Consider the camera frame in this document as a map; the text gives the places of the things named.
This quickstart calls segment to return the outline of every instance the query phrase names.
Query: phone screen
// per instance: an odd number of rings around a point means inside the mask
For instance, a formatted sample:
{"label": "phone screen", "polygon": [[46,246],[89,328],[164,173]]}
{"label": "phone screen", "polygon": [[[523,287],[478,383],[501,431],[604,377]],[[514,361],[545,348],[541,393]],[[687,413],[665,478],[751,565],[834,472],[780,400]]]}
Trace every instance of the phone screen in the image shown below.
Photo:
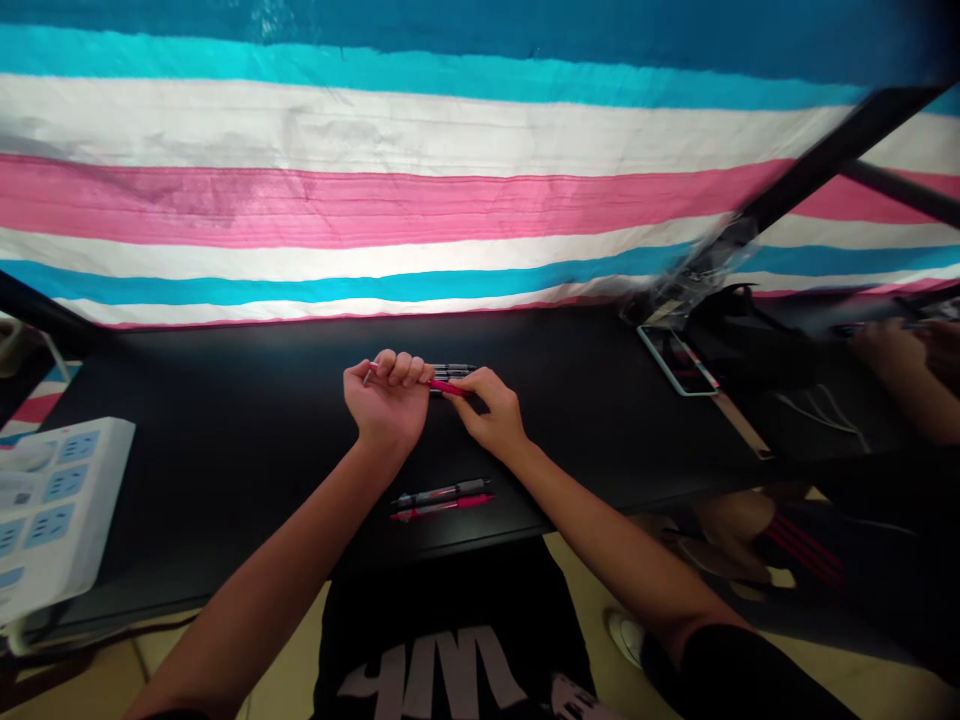
{"label": "phone screen", "polygon": [[684,392],[695,394],[716,392],[716,387],[697,366],[693,351],[677,337],[673,330],[644,325],[640,328],[640,332],[650,340],[654,352],[660,356]]}

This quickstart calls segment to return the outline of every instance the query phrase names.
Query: hand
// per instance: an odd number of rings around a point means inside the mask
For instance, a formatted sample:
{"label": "hand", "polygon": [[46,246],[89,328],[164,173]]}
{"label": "hand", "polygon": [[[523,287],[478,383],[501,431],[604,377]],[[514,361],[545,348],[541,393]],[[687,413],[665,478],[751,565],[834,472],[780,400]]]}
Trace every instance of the hand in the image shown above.
{"label": "hand", "polygon": [[343,397],[360,430],[360,440],[376,445],[399,445],[410,452],[420,439],[427,419],[433,366],[409,353],[383,350],[377,369],[370,361],[343,371]]}
{"label": "hand", "polygon": [[522,454],[530,446],[520,419],[517,394],[504,385],[493,370],[480,368],[465,378],[450,380],[450,384],[475,392],[490,408],[489,413],[478,415],[463,398],[450,393],[443,394],[453,403],[467,432],[481,447],[509,464],[511,458]]}
{"label": "hand", "polygon": [[902,326],[903,318],[867,323],[850,339],[850,348],[881,378],[921,371],[926,367],[927,348]]}
{"label": "hand", "polygon": [[960,323],[929,320],[914,333],[927,348],[927,365],[942,380],[960,378]]}

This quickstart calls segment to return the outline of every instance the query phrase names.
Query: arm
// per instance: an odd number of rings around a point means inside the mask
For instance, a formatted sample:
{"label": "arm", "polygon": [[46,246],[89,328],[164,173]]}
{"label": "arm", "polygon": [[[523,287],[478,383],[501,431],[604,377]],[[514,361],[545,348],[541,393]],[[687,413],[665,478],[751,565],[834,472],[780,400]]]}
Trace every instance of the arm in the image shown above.
{"label": "arm", "polygon": [[530,492],[577,556],[614,597],[660,640],[679,667],[690,636],[705,625],[749,625],[683,562],[567,475],[523,430],[516,394],[482,368],[459,387],[490,408],[478,415],[454,403],[467,431],[503,462]]}
{"label": "arm", "polygon": [[340,464],[237,570],[164,660],[126,718],[175,708],[236,716],[300,624],[334,563],[420,437],[433,368],[385,350],[367,385],[364,360],[344,372],[359,437]]}
{"label": "arm", "polygon": [[960,444],[960,400],[927,367],[927,348],[902,322],[867,324],[851,348],[920,434],[936,445]]}

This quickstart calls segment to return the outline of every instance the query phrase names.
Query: shorts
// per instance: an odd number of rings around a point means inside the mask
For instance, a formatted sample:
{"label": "shorts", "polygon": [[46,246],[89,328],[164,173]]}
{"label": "shorts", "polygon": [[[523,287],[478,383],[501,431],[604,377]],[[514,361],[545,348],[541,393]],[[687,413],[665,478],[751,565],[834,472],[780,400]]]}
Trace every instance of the shorts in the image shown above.
{"label": "shorts", "polygon": [[789,569],[801,597],[840,602],[960,687],[960,593],[947,548],[927,546],[903,528],[800,502],[778,504],[754,550],[768,566]]}

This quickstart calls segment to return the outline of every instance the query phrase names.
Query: power strip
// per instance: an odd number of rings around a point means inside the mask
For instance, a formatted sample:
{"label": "power strip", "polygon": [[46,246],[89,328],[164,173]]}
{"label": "power strip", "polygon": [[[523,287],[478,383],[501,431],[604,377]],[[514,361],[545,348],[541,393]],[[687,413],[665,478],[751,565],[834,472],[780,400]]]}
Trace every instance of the power strip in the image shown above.
{"label": "power strip", "polygon": [[0,454],[0,624],[93,586],[135,427],[92,420]]}

